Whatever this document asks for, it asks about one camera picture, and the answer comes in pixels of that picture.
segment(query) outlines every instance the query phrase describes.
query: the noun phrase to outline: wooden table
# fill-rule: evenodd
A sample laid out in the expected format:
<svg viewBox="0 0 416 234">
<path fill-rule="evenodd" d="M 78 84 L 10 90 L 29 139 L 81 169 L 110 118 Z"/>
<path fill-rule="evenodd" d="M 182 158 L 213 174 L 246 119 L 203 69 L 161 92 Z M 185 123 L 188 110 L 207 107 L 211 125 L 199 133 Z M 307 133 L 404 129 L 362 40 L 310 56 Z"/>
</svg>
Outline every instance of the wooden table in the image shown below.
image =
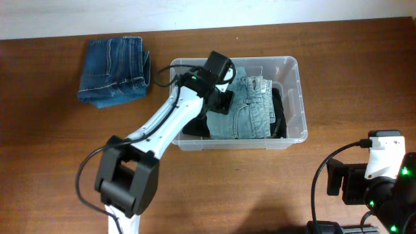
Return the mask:
<svg viewBox="0 0 416 234">
<path fill-rule="evenodd" d="M 0 41 L 0 232 L 106 233 L 107 217 L 81 205 L 79 163 L 111 135 L 144 124 L 168 97 L 152 85 L 138 101 L 96 109 L 77 99 L 88 41 L 125 34 Z M 310 189 L 329 153 L 371 129 L 400 129 L 416 151 L 416 29 L 411 18 L 138 32 L 152 72 L 179 57 L 291 55 L 299 63 L 308 139 L 286 150 L 181 151 L 161 161 L 141 233 L 257 233 L 311 220 Z M 162 78 L 168 80 L 168 74 Z M 339 159 L 365 163 L 367 150 Z M 93 189 L 99 157 L 83 172 Z M 358 224 L 367 210 L 317 185 L 317 216 Z M 380 225 L 376 218 L 369 223 Z"/>
</svg>

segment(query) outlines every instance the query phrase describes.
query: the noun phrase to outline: clear plastic container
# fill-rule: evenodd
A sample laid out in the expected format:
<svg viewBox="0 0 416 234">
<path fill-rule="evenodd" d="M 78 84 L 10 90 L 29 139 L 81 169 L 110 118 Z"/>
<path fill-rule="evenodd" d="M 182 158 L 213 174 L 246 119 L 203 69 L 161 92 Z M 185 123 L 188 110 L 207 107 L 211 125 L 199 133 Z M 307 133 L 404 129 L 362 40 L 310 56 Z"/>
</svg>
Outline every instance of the clear plastic container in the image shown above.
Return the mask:
<svg viewBox="0 0 416 234">
<path fill-rule="evenodd" d="M 203 66 L 206 58 L 177 58 L 174 64 L 190 64 Z M 247 76 L 262 75 L 264 79 L 273 81 L 273 87 L 278 88 L 283 103 L 284 115 L 287 125 L 287 138 L 278 139 L 249 139 L 249 140 L 213 140 L 198 136 L 185 135 L 182 131 L 174 138 L 173 144 L 181 150 L 204 149 L 268 149 L 283 150 L 295 143 L 301 143 L 307 138 L 306 117 L 298 62 L 290 56 L 232 58 L 236 66 L 245 68 Z M 170 79 L 176 74 L 182 74 L 188 68 L 171 68 Z"/>
</svg>

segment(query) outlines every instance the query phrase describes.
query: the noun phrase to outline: white wall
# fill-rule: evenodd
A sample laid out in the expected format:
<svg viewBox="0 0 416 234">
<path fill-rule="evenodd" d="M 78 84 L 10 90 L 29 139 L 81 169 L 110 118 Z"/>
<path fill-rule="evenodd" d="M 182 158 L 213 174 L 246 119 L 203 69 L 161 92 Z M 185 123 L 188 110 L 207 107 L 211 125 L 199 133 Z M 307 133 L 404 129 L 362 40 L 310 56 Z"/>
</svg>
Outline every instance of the white wall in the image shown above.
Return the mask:
<svg viewBox="0 0 416 234">
<path fill-rule="evenodd" d="M 0 0 L 0 39 L 416 16 L 416 0 Z"/>
</svg>

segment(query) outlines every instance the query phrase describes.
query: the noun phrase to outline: denim shorts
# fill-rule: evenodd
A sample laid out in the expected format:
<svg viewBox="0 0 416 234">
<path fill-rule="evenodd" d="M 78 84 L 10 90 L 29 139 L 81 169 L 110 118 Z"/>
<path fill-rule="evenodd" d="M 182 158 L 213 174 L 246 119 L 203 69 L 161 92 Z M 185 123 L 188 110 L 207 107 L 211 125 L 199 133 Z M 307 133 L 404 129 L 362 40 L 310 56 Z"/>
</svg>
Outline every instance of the denim shorts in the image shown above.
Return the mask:
<svg viewBox="0 0 416 234">
<path fill-rule="evenodd" d="M 137 36 L 90 42 L 78 98 L 98 108 L 126 103 L 146 95 L 150 53 Z"/>
<path fill-rule="evenodd" d="M 247 77 L 237 68 L 227 90 L 234 98 L 227 115 L 207 112 L 207 125 L 213 139 L 253 139 L 270 137 L 270 124 L 276 121 L 272 100 L 272 81 Z"/>
</svg>

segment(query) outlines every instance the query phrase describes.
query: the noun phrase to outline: green light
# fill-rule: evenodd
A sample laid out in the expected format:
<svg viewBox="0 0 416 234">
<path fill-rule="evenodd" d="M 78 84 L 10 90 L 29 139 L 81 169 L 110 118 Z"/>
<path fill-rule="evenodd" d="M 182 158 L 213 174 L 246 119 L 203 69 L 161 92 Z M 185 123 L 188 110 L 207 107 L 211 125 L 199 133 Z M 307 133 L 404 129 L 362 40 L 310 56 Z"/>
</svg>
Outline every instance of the green light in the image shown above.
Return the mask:
<svg viewBox="0 0 416 234">
<path fill-rule="evenodd" d="M 406 167 L 403 167 L 402 175 L 405 176 L 405 175 L 408 175 L 408 174 L 410 174 L 409 170 Z"/>
</svg>

